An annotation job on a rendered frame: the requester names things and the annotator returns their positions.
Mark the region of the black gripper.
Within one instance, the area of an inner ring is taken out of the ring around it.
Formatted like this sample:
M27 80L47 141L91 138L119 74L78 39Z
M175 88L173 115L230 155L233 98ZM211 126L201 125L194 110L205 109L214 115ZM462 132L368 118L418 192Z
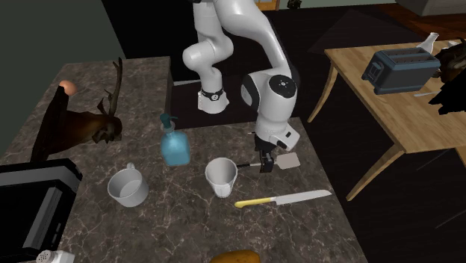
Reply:
M270 155L270 152L272 152L276 148L276 145L268 141L262 140L256 134L254 136L254 142L255 151L258 151L259 159L261 162L260 172L270 173L273 170L274 166L274 159Z

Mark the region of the blue soap dispenser bottle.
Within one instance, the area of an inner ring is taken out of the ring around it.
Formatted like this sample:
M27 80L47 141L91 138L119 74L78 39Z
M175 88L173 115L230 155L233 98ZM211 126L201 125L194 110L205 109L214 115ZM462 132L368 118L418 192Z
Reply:
M160 115L161 128L164 135L161 137L161 154L168 166L181 166L190 162L190 144L187 135L175 130L175 117L167 113Z

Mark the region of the brown bread loaf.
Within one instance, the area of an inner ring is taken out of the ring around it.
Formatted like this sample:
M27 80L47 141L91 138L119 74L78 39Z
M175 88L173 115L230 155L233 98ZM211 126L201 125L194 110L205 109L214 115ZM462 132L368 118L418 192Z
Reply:
M261 263L260 256L252 250L237 250L221 253L209 263Z

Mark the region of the light wooden table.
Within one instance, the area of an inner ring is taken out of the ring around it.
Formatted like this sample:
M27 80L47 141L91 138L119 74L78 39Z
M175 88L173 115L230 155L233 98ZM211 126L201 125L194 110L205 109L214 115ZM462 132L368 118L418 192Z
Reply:
M413 93L376 95L373 86L361 79L375 52L383 49L412 48L415 43L381 46L359 46L326 49L331 61L322 95L308 118L311 122L326 102L338 76L350 86L354 94L392 139L394 145L360 178L347 194L352 200L386 167L404 154L454 148L466 166L466 113L438 114L438 106L430 105L427 96Z

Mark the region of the orange wooden furniture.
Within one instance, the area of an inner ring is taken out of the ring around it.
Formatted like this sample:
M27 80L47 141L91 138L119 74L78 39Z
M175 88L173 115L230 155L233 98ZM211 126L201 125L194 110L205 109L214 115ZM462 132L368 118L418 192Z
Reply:
M254 0L260 10L278 10L280 0Z

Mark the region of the blue-grey toaster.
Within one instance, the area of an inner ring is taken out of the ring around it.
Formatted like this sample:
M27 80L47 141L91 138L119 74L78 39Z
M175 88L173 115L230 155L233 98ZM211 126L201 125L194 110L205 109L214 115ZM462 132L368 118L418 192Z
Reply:
M419 91L440 67L439 59L416 48L376 52L361 76L376 95Z

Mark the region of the brown deer head figure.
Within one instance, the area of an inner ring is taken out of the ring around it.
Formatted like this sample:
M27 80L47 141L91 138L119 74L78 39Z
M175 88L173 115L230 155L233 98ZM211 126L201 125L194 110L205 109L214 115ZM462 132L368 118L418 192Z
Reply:
M31 152L31 162L45 161L82 143L118 141L122 138L122 122L115 116L122 83L122 60L115 64L117 80L114 92L108 94L109 109L103 102L97 105L99 114L89 111L74 112L67 109L70 96L58 85L55 95L43 117L40 130Z

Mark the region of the white vase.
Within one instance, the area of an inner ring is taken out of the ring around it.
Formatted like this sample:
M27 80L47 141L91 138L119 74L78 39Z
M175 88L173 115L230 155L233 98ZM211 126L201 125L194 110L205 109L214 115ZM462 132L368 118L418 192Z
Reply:
M422 48L428 53L432 53L433 47L434 47L434 42L437 40L439 36L439 33L436 32L430 32L429 36L420 44L417 45L417 48Z

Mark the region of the brown egg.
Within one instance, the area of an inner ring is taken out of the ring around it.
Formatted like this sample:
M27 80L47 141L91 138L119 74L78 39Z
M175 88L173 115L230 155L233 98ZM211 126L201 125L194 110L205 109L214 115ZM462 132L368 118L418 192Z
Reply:
M64 92L68 96L74 96L78 92L77 86L71 81L63 80L59 85L64 88Z

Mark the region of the dark brown animal figure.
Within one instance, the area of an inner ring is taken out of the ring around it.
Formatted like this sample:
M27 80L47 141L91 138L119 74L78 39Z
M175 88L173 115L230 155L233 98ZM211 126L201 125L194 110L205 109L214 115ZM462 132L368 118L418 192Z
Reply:
M466 68L466 40L463 38L460 40L460 43L450 45L435 55L441 65L432 75L433 78L440 78L446 83L452 81Z

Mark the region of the grey sofa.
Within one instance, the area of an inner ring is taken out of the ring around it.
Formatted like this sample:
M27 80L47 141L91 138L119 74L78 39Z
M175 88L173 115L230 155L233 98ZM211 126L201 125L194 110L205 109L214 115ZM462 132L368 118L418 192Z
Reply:
M465 14L466 0L394 0L418 16Z

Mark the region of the white salt shaker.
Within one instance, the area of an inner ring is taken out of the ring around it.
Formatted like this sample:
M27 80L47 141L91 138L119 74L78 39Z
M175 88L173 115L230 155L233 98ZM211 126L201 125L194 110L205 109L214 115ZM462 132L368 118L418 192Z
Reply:
M74 263L75 255L63 250L44 250L36 257L36 263Z

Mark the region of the black microwave oven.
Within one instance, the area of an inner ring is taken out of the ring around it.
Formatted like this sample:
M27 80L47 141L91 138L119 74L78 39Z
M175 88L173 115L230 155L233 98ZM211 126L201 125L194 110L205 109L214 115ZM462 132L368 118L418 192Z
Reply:
M68 158L0 165L0 263L58 248L81 180Z

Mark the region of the black-handled grey spatula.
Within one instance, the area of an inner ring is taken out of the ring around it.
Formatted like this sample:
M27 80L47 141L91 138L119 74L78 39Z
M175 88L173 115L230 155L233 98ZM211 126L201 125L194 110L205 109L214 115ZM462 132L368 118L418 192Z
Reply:
M277 165L280 169L285 170L293 167L298 167L300 165L299 158L295 152L277 155L273 160L273 164ZM237 168L242 167L265 167L265 164L261 163L248 163L248 164L237 164Z

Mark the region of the yellow-handled kitchen knife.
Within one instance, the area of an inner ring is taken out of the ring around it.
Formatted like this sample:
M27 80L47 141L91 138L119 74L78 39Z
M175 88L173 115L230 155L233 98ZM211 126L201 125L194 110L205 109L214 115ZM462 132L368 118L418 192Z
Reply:
M321 197L327 197L332 195L332 193L328 190L315 190L315 191L306 191L301 193L295 194L287 194L277 197L266 197L260 199L249 199L249 200L242 200L237 201L234 206L236 208L243 208L244 206L248 205L259 205L267 202L275 202L277 205L284 205L294 202L302 202L310 199L317 199Z

